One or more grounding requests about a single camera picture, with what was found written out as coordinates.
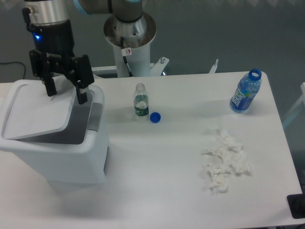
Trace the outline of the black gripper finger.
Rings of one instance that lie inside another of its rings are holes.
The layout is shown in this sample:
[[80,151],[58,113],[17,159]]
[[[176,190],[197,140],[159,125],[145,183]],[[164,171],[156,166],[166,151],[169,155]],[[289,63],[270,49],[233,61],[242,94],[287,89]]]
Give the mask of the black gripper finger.
[[87,88],[94,82],[92,67],[88,55],[69,57],[65,64],[64,76],[72,82],[76,89],[79,104],[88,101]]
[[32,73],[35,77],[39,77],[46,88],[48,96],[57,94],[55,82],[53,80],[53,72],[51,71],[51,62],[45,52],[38,50],[29,51]]

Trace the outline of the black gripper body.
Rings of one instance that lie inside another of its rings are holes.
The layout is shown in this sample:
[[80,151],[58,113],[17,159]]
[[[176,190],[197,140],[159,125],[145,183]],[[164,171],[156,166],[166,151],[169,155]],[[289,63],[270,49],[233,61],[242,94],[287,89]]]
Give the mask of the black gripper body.
[[27,31],[33,36],[34,50],[45,52],[51,71],[64,75],[68,58],[75,56],[67,7],[24,7],[22,15]]

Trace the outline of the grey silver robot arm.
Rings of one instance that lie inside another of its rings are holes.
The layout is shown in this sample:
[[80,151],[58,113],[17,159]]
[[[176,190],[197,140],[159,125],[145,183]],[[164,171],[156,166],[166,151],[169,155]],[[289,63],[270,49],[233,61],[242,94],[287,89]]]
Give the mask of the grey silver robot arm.
[[[77,0],[75,6],[86,14],[111,16],[104,26],[105,37],[114,46],[118,75],[148,76],[150,57],[147,14],[140,0]],[[87,101],[87,88],[94,82],[87,55],[75,56],[74,38],[64,0],[27,0],[22,9],[35,49],[30,61],[33,75],[45,85],[48,96],[57,93],[53,75],[63,74],[76,89],[78,102]]]

